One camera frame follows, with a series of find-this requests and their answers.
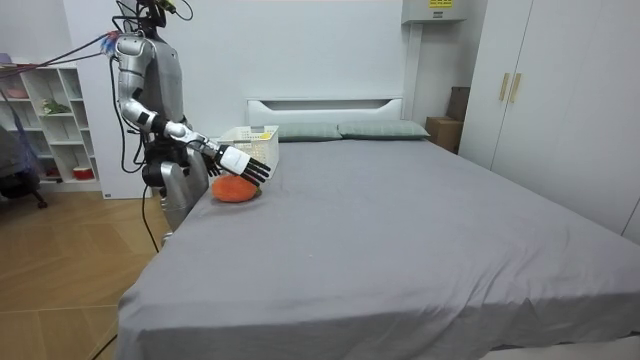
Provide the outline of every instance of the metal robot arm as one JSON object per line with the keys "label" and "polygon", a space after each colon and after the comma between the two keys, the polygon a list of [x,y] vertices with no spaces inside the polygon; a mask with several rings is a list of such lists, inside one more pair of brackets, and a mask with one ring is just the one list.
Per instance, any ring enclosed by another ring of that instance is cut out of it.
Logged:
{"label": "metal robot arm", "polygon": [[218,145],[206,136],[191,130],[185,123],[169,121],[139,101],[142,92],[145,91],[147,68],[157,56],[149,40],[135,35],[122,36],[116,44],[116,56],[120,64],[120,111],[125,119],[145,133],[171,138],[177,142],[177,146],[189,147],[209,156],[216,165],[232,174],[242,176],[256,186],[269,177],[271,169],[248,154],[227,145]]}

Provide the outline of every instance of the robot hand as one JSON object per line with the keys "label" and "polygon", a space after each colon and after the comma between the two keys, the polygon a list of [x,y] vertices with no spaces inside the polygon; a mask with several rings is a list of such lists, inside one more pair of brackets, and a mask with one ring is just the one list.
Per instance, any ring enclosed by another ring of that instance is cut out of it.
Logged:
{"label": "robot hand", "polygon": [[260,186],[260,183],[265,182],[269,178],[269,171],[271,171],[267,165],[229,145],[218,147],[213,162],[224,170],[241,176],[255,186]]}

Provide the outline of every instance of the plastic basket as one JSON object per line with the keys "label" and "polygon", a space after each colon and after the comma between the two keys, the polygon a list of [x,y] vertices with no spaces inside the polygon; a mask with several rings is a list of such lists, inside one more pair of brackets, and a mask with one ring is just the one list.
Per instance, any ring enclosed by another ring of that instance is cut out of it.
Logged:
{"label": "plastic basket", "polygon": [[271,176],[276,171],[280,159],[277,126],[238,126],[224,133],[218,144],[233,146],[267,164]]}

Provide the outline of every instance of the orange cloth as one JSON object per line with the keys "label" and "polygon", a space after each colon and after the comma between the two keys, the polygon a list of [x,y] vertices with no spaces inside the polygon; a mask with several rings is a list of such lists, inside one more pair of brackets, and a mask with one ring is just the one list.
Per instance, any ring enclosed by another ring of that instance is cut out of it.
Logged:
{"label": "orange cloth", "polygon": [[213,197],[222,202],[239,203],[249,201],[256,195],[258,188],[236,175],[218,176],[211,185]]}

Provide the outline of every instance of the white headboard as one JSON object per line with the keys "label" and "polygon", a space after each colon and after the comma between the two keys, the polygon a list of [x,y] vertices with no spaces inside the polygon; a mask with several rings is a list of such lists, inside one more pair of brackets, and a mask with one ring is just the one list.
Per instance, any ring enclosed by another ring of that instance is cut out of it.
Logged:
{"label": "white headboard", "polygon": [[248,100],[247,123],[251,126],[293,123],[342,123],[357,120],[400,120],[402,98]]}

